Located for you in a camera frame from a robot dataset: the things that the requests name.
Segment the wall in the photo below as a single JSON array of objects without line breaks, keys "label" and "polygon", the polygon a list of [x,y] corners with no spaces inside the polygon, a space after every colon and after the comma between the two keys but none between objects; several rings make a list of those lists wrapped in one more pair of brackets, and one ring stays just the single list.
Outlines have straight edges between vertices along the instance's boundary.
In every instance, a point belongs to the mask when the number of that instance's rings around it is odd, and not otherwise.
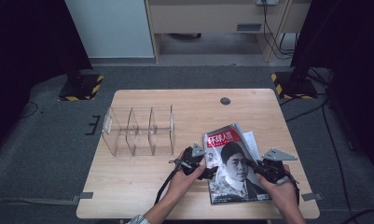
[{"label": "wall", "polygon": [[65,0],[90,58],[153,58],[144,0]]}]

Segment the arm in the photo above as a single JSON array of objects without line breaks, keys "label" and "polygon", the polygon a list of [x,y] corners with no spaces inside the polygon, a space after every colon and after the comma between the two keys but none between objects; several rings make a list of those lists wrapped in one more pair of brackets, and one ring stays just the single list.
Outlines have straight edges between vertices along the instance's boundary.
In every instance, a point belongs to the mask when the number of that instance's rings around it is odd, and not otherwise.
[{"label": "arm", "polygon": [[[288,165],[284,166],[285,170],[289,172]],[[288,224],[305,224],[306,220],[300,213],[297,196],[295,195],[295,187],[288,180],[281,185],[275,185],[267,181],[262,175],[256,175],[257,179],[264,187],[274,204],[280,211],[280,215]]]},{"label": "arm", "polygon": [[203,173],[204,166],[198,167],[192,174],[185,175],[182,170],[178,171],[177,174],[171,180],[166,194],[163,198],[149,209],[144,217],[148,219],[152,224],[159,224],[172,212],[177,203],[187,193],[193,182]]}]

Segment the magazine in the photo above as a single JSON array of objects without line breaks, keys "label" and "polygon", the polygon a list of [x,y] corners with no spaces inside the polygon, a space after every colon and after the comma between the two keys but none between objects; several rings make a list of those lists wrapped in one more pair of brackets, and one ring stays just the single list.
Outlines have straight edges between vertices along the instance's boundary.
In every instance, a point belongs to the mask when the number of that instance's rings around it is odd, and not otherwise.
[{"label": "magazine", "polygon": [[218,166],[209,180],[211,204],[247,203],[270,200],[246,160],[259,160],[252,132],[242,133],[237,123],[203,135],[206,167]]}]

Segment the yellow and black hazard tape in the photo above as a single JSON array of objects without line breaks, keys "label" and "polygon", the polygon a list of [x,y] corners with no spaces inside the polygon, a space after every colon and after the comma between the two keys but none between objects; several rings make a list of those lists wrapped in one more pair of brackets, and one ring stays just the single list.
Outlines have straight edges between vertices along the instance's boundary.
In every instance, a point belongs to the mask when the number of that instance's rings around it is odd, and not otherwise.
[{"label": "yellow and black hazard tape", "polygon": [[102,80],[104,76],[97,76],[97,80],[94,84],[94,87],[91,90],[90,95],[68,95],[59,97],[60,101],[78,101],[78,100],[91,100],[96,96],[97,91],[100,89],[100,85],[102,85]]},{"label": "yellow and black hazard tape", "polygon": [[277,78],[276,74],[271,74],[271,80],[274,83],[274,87],[277,90],[277,94],[282,99],[313,99],[313,95],[309,94],[287,94],[283,92],[283,88],[281,83],[279,82],[279,79]]}]

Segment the acrylic divider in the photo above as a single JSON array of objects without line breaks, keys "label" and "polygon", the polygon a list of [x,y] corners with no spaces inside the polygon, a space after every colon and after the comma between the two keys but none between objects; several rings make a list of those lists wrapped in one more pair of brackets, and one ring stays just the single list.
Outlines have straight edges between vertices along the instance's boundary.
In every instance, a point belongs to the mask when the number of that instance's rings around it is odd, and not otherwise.
[{"label": "acrylic divider", "polygon": [[110,106],[102,137],[113,156],[173,155],[173,107]]}]

